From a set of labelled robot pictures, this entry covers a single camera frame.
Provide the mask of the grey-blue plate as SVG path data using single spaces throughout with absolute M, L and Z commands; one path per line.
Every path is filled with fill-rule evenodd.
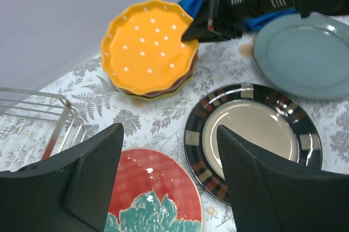
M 348 25 L 341 21 L 283 16 L 259 31 L 254 55 L 263 74 L 287 93 L 322 100 L 348 95 Z

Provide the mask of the red blue floral plate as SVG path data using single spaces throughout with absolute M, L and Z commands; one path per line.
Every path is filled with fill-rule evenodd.
M 171 157 L 152 149 L 121 153 L 105 231 L 202 230 L 196 185 Z

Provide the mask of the yellow polka dot plate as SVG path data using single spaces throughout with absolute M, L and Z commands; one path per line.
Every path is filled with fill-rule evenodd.
M 163 91 L 186 75 L 197 40 L 182 41 L 193 19 L 172 2 L 149 0 L 127 7 L 101 41 L 101 66 L 112 83 L 136 95 Z

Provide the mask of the black checkered rim plate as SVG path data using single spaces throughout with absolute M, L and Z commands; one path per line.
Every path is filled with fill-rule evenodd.
M 320 169 L 322 145 L 316 126 L 299 104 L 270 87 L 233 84 L 202 98 L 184 130 L 190 169 L 213 197 L 228 203 L 217 130 L 224 125 L 244 139 L 281 157 Z

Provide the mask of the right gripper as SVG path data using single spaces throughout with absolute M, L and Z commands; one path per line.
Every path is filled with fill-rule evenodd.
M 183 33 L 183 42 L 218 42 L 240 37 L 247 19 L 289 8 L 289 0 L 208 0 Z

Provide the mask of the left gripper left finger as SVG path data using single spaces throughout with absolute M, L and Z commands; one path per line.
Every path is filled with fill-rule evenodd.
M 15 172 L 1 172 L 1 231 L 103 231 L 124 138 L 112 124 Z

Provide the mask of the pink polka dot plate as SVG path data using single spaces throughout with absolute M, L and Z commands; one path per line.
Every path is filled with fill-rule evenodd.
M 195 56 L 192 60 L 191 67 L 190 67 L 189 71 L 183 77 L 178 79 L 171 87 L 169 87 L 166 90 L 153 91 L 153 92 L 143 94 L 143 95 L 136 95 L 136 94 L 132 93 L 131 91 L 128 91 L 125 89 L 121 89 L 121 91 L 130 95 L 130 96 L 139 97 L 139 98 L 142 98 L 145 100 L 151 100 L 151 99 L 154 100 L 155 98 L 159 98 L 159 97 L 164 96 L 166 94 L 172 94 L 175 91 L 179 90 L 180 87 L 185 85 L 192 78 L 192 75 L 193 75 L 194 70 L 195 70 L 197 59 L 198 59 L 198 52 L 195 54 Z

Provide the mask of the green polka dot plate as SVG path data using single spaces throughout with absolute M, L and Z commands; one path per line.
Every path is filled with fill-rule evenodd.
M 194 73 L 192 72 L 188 77 L 186 77 L 184 80 L 182 80 L 181 83 L 176 84 L 176 87 L 171 87 L 171 89 L 160 92 L 160 94 L 156 94 L 152 97 L 148 97 L 146 95 L 136 95 L 134 93 L 127 92 L 126 90 L 123 90 L 123 89 L 122 89 L 122 92 L 125 93 L 128 97 L 136 98 L 136 99 L 140 99 L 140 100 L 145 100 L 145 101 L 156 101 L 156 100 L 170 98 L 172 96 L 175 96 L 180 90 L 183 89 L 183 87 L 187 83 L 190 82 L 190 80 L 193 77 L 193 74 Z

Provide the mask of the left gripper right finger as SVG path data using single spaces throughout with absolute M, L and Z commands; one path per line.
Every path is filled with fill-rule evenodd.
M 312 169 L 226 126 L 217 142 L 238 231 L 348 231 L 348 176 Z

